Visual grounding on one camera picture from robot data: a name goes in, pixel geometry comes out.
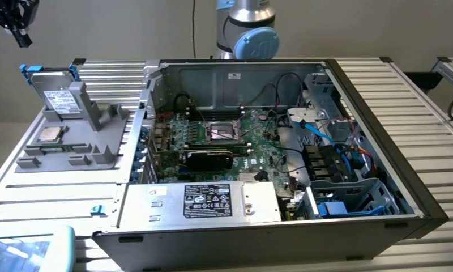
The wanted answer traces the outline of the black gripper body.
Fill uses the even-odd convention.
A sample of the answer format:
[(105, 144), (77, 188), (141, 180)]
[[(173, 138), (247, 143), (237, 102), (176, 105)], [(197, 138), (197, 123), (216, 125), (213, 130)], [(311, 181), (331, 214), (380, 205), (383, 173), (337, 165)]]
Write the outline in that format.
[(0, 0), (0, 27), (25, 29), (35, 20), (39, 4), (39, 0)]

